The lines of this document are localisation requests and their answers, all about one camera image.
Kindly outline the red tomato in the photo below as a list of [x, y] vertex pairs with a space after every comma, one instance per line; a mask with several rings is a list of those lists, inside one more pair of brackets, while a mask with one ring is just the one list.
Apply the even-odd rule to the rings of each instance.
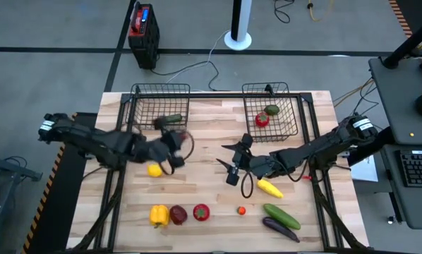
[[270, 116], [265, 112], [261, 112], [255, 117], [255, 125], [259, 128], [266, 127], [270, 123]]

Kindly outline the yellow bell pepper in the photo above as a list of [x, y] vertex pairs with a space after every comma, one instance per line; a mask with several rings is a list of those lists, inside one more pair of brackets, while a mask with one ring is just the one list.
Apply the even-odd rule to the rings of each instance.
[[154, 205], [150, 210], [150, 223], [158, 228], [169, 224], [169, 209], [165, 205]]

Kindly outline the black vertical pole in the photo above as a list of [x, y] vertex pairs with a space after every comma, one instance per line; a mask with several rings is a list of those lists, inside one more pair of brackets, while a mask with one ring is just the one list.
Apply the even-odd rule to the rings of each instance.
[[384, 67], [393, 69], [398, 63], [417, 46], [422, 43], [422, 27], [412, 34], [405, 42], [403, 42], [394, 52], [387, 58], [382, 60]]

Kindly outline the yellow lemon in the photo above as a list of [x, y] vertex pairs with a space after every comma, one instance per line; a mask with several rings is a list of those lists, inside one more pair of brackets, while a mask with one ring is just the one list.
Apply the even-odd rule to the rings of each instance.
[[163, 174], [163, 170], [159, 164], [149, 164], [147, 166], [147, 174], [150, 177], [160, 177]]

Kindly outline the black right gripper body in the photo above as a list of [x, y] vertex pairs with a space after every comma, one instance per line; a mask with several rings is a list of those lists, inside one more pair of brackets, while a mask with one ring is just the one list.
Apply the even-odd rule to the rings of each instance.
[[244, 156], [239, 160], [237, 166], [240, 169], [250, 171], [258, 179], [261, 179], [262, 177], [276, 177], [280, 170], [276, 160], [273, 157], [266, 155]]

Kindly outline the black keyboard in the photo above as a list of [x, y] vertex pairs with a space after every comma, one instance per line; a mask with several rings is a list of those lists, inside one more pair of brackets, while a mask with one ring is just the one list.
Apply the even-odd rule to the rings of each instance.
[[394, 153], [404, 185], [422, 188], [422, 150], [397, 150]]

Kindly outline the grey desk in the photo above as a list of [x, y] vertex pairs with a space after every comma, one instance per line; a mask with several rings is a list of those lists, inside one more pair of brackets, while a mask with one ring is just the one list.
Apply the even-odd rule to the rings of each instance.
[[405, 185], [399, 153], [422, 156], [422, 116], [415, 108], [415, 100], [422, 95], [421, 63], [420, 59], [405, 59], [390, 69], [381, 59], [368, 61], [393, 138], [380, 154], [398, 206], [397, 219], [412, 229], [422, 229], [422, 186]]

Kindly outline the purple eggplant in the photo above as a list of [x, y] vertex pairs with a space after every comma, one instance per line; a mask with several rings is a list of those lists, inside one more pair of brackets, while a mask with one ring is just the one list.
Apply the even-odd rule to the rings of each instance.
[[279, 223], [274, 218], [272, 218], [272, 217], [264, 217], [264, 218], [262, 218], [262, 223], [266, 227], [268, 227], [268, 228], [270, 228], [270, 229], [272, 229], [274, 231], [277, 231], [280, 234], [282, 234], [282, 235], [290, 238], [292, 241], [295, 241], [297, 243], [300, 242], [298, 236], [291, 229], [289, 229], [286, 226], [284, 226], [283, 224]]

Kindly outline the yellow corn cob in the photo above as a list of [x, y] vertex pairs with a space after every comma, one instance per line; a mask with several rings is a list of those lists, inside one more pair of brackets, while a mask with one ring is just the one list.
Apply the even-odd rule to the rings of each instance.
[[284, 194], [277, 187], [275, 187], [272, 183], [264, 179], [258, 180], [257, 187], [259, 187], [260, 190], [264, 191], [265, 193], [273, 197], [276, 197], [276, 198], [284, 197]]

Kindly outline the black hazard striped floor mat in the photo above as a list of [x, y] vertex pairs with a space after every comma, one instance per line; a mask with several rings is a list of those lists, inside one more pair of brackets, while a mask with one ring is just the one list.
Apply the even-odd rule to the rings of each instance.
[[388, 0], [406, 37], [422, 26], [422, 0]]
[[76, 147], [60, 144], [18, 254], [66, 249], [85, 165]]

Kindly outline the white black pillar stand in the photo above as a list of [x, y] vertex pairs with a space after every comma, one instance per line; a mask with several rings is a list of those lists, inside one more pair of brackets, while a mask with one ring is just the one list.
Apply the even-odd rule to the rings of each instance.
[[234, 51], [250, 47], [252, 37], [248, 33], [252, 0], [233, 0], [231, 30], [224, 36], [224, 43]]

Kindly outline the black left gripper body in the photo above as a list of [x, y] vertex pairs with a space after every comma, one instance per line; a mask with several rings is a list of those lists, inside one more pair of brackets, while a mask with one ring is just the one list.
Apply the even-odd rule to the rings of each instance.
[[171, 154], [168, 145], [168, 134], [164, 133], [160, 138], [147, 140], [144, 135], [135, 134], [135, 162], [147, 161], [164, 162]]

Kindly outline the black metal table frame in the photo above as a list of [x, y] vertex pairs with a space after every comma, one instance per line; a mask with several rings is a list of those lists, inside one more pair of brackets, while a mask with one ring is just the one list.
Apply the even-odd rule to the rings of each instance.
[[[308, 136], [315, 135], [311, 121], [314, 107], [319, 133], [331, 131], [337, 125], [330, 92], [312, 91], [313, 106], [303, 102], [308, 134], [303, 135], [297, 100], [293, 99], [298, 133], [283, 142], [254, 143], [252, 153], [264, 155], [269, 151], [298, 147]], [[284, 198], [274, 198], [255, 187], [253, 196], [245, 199], [239, 186], [225, 183], [225, 168], [215, 158], [230, 163], [233, 152], [221, 145], [234, 144], [247, 131], [242, 98], [218, 98], [213, 92], [208, 98], [190, 98], [188, 130], [195, 138], [195, 149], [185, 167], [172, 176], [152, 178], [147, 166], [129, 164], [124, 178], [123, 195], [119, 209], [114, 252], [279, 252], [323, 250], [312, 185], [303, 179], [293, 183], [287, 176], [270, 180], [280, 189]], [[72, 248], [92, 227], [99, 215], [106, 170], [88, 176], [81, 184], [73, 223], [66, 248]], [[338, 215], [350, 232], [365, 246], [369, 246], [361, 211], [356, 197], [351, 172], [338, 167], [329, 172], [331, 189]], [[204, 222], [192, 216], [193, 207], [204, 203], [210, 208], [210, 218]], [[273, 203], [301, 223], [295, 231], [300, 243], [265, 227], [262, 205]], [[155, 229], [149, 223], [153, 205], [183, 206], [188, 213], [184, 225], [169, 224]], [[237, 213], [245, 207], [245, 215]]]

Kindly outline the red black battery box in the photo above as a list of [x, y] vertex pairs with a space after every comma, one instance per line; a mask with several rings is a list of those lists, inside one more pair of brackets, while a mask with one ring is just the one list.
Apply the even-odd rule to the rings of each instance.
[[129, 24], [128, 45], [141, 69], [154, 69], [160, 33], [152, 4], [135, 2]]

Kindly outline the dark red apple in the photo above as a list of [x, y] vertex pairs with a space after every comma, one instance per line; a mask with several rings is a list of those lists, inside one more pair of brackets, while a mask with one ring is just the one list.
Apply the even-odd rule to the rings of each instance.
[[188, 219], [187, 211], [180, 205], [171, 207], [169, 216], [175, 225], [182, 225]]

